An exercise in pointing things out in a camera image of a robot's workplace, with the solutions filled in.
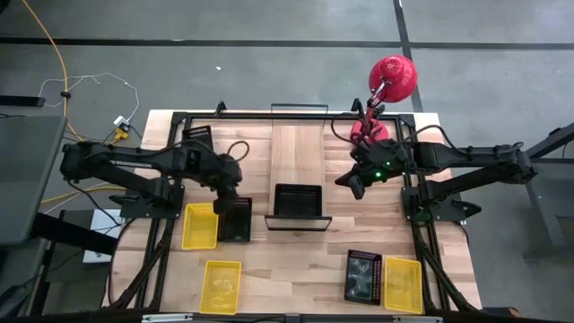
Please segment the black support beam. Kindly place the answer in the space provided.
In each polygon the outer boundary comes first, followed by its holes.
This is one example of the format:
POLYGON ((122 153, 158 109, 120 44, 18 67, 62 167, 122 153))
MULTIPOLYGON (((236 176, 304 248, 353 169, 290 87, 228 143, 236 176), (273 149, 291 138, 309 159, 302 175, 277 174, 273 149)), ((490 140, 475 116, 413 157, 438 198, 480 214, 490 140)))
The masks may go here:
POLYGON ((118 242, 117 238, 43 213, 37 213, 29 237, 43 238, 106 255, 113 254, 118 242))

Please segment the yellow plastic basket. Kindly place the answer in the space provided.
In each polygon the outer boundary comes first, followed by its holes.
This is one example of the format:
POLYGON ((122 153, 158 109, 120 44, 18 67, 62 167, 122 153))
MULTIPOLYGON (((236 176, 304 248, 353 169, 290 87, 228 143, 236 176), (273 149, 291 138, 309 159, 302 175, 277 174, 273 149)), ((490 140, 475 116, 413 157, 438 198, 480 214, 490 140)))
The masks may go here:
POLYGON ((211 203, 187 204, 181 248, 215 249, 218 241, 219 215, 211 203))
POLYGON ((239 306, 241 271, 239 261, 208 260, 204 269, 199 312, 235 315, 239 306))
POLYGON ((422 264, 419 261, 386 258, 384 306, 388 310, 423 313, 422 264))

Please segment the flat black strip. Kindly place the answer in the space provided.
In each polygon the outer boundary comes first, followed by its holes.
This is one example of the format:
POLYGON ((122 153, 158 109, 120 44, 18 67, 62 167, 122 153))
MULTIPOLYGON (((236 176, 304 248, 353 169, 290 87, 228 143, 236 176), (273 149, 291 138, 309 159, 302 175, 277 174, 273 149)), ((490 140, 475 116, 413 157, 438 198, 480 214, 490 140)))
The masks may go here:
POLYGON ((0 95, 0 106, 42 108, 45 102, 43 97, 0 95))

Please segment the black plastic basket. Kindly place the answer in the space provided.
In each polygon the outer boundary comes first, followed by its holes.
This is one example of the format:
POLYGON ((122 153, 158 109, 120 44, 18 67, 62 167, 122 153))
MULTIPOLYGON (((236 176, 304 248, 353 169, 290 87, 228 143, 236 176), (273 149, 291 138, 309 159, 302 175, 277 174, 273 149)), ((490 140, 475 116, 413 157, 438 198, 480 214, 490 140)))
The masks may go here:
POLYGON ((382 260, 380 254, 349 249, 344 281, 344 299, 379 306, 382 301, 382 260))
POLYGON ((274 215, 320 217, 323 213, 322 187, 277 183, 274 190, 274 215))
POLYGON ((213 149, 212 129, 210 126, 201 126, 185 129, 182 131, 182 140, 192 140, 202 142, 213 149))
POLYGON ((218 241, 250 242, 252 198, 238 197, 226 214, 219 216, 218 241))

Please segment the black metal rig frame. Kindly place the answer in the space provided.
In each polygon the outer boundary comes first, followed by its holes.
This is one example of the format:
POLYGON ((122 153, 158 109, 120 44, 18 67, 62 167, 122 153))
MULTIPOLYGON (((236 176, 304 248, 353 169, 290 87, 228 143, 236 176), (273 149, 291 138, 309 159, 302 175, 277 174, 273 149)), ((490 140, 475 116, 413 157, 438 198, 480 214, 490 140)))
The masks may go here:
POLYGON ((356 249, 384 257, 411 259, 412 230, 404 218, 404 180, 369 188, 356 200, 335 180, 352 167, 345 142, 353 117, 324 111, 234 111, 215 119, 199 111, 195 127, 213 130, 217 150, 240 157, 239 192, 253 200, 251 239, 223 242, 214 249, 184 250, 184 223, 176 220, 168 260, 157 265, 143 288, 145 305, 165 312, 197 312, 204 267, 210 260, 241 263, 241 313, 383 315, 383 306, 344 299, 346 255, 356 249), (325 231, 271 231, 265 217, 274 209, 278 183, 319 185, 323 212, 332 220, 325 231))

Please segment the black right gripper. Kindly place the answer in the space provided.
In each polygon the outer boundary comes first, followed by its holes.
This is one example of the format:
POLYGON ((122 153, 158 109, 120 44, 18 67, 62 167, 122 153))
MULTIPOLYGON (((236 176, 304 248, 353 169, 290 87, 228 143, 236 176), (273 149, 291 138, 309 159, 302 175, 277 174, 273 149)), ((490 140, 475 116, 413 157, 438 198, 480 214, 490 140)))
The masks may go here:
POLYGON ((343 187, 350 187, 354 182, 354 177, 358 177, 363 185, 372 185, 375 182, 386 182, 388 180, 387 169, 385 167, 386 155, 380 150, 363 151, 353 150, 352 158, 355 160, 350 170, 338 177, 335 184, 343 187))

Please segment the red desk lamp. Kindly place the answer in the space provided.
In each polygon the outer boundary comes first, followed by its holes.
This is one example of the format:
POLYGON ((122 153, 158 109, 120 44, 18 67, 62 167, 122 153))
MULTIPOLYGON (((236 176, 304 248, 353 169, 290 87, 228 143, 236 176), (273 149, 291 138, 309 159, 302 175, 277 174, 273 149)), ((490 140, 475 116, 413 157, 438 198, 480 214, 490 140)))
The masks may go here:
POLYGON ((412 60, 404 56, 381 58, 370 70, 370 97, 366 106, 354 99, 351 112, 358 114, 350 140, 356 144, 372 144, 389 138, 387 128, 378 120, 388 103, 398 103, 410 97, 418 83, 418 72, 412 60))

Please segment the white box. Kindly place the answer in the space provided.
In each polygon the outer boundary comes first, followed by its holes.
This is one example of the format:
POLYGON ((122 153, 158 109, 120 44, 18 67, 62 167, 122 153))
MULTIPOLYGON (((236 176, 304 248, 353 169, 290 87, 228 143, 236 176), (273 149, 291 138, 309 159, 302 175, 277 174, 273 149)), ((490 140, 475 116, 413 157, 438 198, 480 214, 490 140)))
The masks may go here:
MULTIPOLYGON (((106 212, 113 217, 114 220, 107 217, 101 210, 95 210, 93 212, 90 229, 109 237, 117 238, 125 219, 120 216, 119 209, 106 209, 106 212)), ((109 263, 110 260, 111 255, 90 250, 85 250, 83 253, 84 264, 109 263)))

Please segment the grey metal table frame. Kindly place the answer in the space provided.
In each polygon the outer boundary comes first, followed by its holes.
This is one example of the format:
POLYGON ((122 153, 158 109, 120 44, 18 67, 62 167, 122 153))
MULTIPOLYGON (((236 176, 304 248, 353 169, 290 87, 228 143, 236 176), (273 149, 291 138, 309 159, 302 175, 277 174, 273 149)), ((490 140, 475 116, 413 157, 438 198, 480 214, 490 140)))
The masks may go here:
POLYGON ((523 258, 574 257, 574 123, 554 129, 527 154, 538 171, 526 191, 543 241, 523 258))

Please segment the grey side table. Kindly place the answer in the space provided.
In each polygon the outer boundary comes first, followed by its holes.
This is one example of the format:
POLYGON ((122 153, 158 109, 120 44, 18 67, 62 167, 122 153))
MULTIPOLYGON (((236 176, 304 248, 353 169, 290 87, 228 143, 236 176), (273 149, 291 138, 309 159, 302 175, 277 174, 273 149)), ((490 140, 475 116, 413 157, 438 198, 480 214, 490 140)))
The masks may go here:
POLYGON ((28 238, 65 123, 62 116, 0 119, 0 246, 28 238))

